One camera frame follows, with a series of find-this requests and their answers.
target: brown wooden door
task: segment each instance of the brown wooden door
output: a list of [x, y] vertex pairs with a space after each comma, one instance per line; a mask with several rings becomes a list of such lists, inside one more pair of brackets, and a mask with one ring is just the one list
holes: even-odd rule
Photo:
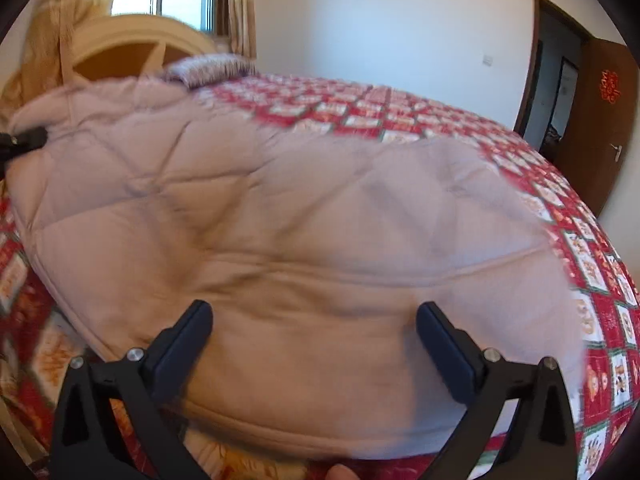
[[638, 66], [629, 49], [612, 41], [587, 41], [554, 164], [596, 216], [625, 159], [637, 105]]

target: headboard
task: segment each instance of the headboard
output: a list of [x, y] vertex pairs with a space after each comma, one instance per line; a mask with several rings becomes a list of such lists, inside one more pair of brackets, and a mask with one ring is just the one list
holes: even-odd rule
[[88, 20], [74, 31], [70, 53], [73, 74], [65, 79], [139, 76], [184, 57], [217, 51], [212, 38], [173, 18], [104, 16]]

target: yellow curtain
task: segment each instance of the yellow curtain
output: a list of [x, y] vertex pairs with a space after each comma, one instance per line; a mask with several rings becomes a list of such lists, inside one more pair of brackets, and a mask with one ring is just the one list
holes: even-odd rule
[[231, 51], [251, 59], [255, 58], [254, 0], [229, 1], [229, 35]]
[[113, 0], [37, 0], [20, 69], [0, 97], [0, 122], [33, 98], [63, 84], [71, 74], [73, 30], [85, 20], [111, 13]]

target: checkered blanket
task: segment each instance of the checkered blanket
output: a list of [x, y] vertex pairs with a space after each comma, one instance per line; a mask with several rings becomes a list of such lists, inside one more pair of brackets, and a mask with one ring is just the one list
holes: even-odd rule
[[[496, 173], [508, 179], [524, 203], [546, 224], [550, 242], [574, 286], [588, 358], [582, 394], [572, 400], [579, 449], [578, 477], [587, 479], [608, 455], [640, 399], [640, 310], [623, 262], [593, 214], [562, 175], [519, 136], [493, 121], [383, 86], [283, 76], [255, 76], [196, 91], [203, 105], [228, 103], [255, 120], [293, 128], [357, 135], [381, 142], [412, 142], [449, 135], [476, 147]], [[0, 394], [44, 446], [66, 365], [88, 352], [31, 270], [15, 232], [9, 201], [0, 206]], [[127, 445], [150, 470], [122, 408], [116, 406]], [[490, 442], [479, 475], [502, 439]], [[219, 443], [213, 450], [219, 478], [320, 478], [328, 464], [291, 463], [255, 457]], [[364, 478], [415, 479], [432, 456], [389, 462], [351, 462]]]

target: red door decoration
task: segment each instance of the red door decoration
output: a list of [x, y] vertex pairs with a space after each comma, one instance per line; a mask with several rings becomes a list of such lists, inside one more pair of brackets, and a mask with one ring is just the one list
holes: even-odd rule
[[616, 72], [603, 70], [602, 79], [600, 80], [600, 95], [605, 101], [609, 101], [612, 105], [616, 103], [620, 97], [618, 74]]

